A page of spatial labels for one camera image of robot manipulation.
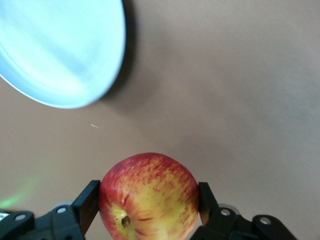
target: apple stem cavity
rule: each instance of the apple stem cavity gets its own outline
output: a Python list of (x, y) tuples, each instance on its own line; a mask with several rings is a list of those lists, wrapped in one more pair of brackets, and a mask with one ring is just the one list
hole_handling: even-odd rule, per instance
[(121, 224), (122, 224), (124, 229), (126, 227), (128, 227), (130, 225), (130, 217), (129, 216), (125, 216), (124, 218), (122, 218), (121, 219)]

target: table surface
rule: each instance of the table surface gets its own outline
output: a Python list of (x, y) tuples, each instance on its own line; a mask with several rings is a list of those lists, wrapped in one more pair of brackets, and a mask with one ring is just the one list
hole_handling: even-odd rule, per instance
[[(158, 152), (245, 218), (320, 239), (320, 2), (125, 2), (135, 32), (100, 100), (58, 109), (0, 81), (0, 208), (39, 217)], [(111, 239), (99, 215), (86, 238)]]

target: plate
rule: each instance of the plate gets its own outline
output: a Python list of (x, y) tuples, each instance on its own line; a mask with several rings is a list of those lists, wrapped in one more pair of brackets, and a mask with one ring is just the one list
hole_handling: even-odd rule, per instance
[(117, 78), (126, 46), (121, 0), (1, 0), (0, 76), (29, 98), (87, 106)]

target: screw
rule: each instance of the screw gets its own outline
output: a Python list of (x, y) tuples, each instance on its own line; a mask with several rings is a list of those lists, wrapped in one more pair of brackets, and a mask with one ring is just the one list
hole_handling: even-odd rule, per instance
[(57, 212), (58, 214), (62, 214), (62, 213), (64, 213), (66, 210), (67, 210), (67, 209), (66, 209), (65, 207), (61, 207), (61, 208), (59, 208), (56, 212)]
[(230, 211), (228, 210), (228, 209), (222, 209), (221, 210), (221, 214), (223, 215), (223, 216), (230, 216)]
[(270, 219), (267, 218), (267, 217), (261, 217), (261, 218), (260, 218), (260, 222), (263, 223), (263, 224), (265, 224), (265, 225), (270, 225), (270, 224), (271, 224)]
[(25, 214), (21, 214), (21, 215), (16, 216), (16, 217), (15, 217), (15, 220), (16, 220), (16, 221), (20, 221), (20, 220), (24, 219), (25, 217), (26, 217)]

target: red and yellow apple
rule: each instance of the red and yellow apple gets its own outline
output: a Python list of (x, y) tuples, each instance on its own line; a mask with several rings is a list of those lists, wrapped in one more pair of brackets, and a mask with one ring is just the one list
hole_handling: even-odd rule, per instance
[(183, 240), (198, 217), (198, 183), (178, 161), (141, 153), (104, 176), (99, 212), (115, 240)]

